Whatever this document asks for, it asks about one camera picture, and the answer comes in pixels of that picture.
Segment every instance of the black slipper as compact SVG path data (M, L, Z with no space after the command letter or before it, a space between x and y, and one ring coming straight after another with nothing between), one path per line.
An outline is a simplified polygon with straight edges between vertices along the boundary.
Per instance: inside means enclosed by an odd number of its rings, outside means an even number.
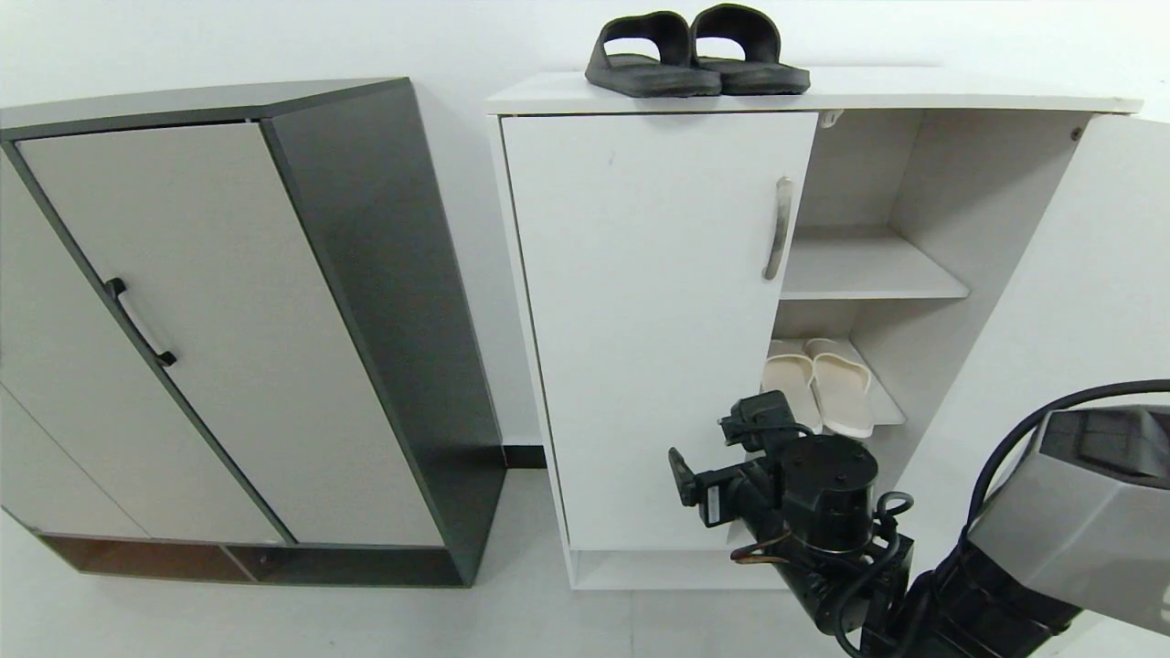
M648 39L660 60L646 55L606 55L614 39ZM674 12L614 19L601 28L585 77L598 87L638 98L716 96L720 75L690 67L691 39L687 20Z
M703 9L690 26L694 64L720 74L728 96L804 94L808 71L780 62L780 32L763 12L742 5L716 5ZM701 57L695 49L700 39L730 39L743 47L743 60Z

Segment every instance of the cabinet top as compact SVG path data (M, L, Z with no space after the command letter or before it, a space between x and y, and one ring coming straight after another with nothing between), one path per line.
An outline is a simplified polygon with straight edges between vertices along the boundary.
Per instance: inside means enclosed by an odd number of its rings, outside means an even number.
M0 139L262 119L364 96L393 84L410 84L410 78L232 84L19 105L0 109Z
M631 98L593 87L585 75L546 73L487 101L489 115L734 112L837 109L965 108L1133 114L1142 101L934 67L812 67L800 96Z

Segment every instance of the white slipper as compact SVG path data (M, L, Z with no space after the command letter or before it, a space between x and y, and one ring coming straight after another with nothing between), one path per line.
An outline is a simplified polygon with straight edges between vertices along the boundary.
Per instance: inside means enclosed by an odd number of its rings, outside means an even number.
M853 345L828 338L807 341L804 351L812 357L812 392L825 426L855 439L873 434L874 414L866 396L873 373L861 355Z
M812 382L812 359L794 341L772 341L768 344L768 361L759 392L780 391L789 400L792 418L818 434L824 430L820 411L808 384Z

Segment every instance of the bottom shelf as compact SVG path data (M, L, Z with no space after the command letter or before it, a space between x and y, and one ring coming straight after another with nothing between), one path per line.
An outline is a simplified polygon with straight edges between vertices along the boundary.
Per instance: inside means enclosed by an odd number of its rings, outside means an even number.
M41 535L84 574L247 583L252 578L215 544L151 543Z
M729 554L728 550L577 550L573 589L789 589L772 567L736 564Z
M443 548L220 546L37 535L83 574L222 583L468 587Z

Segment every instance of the cabinet base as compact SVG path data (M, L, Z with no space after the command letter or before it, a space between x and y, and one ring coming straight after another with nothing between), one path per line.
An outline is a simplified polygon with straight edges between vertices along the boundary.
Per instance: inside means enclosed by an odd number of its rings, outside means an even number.
M470 587L445 548L222 546L36 535L83 574L221 583Z

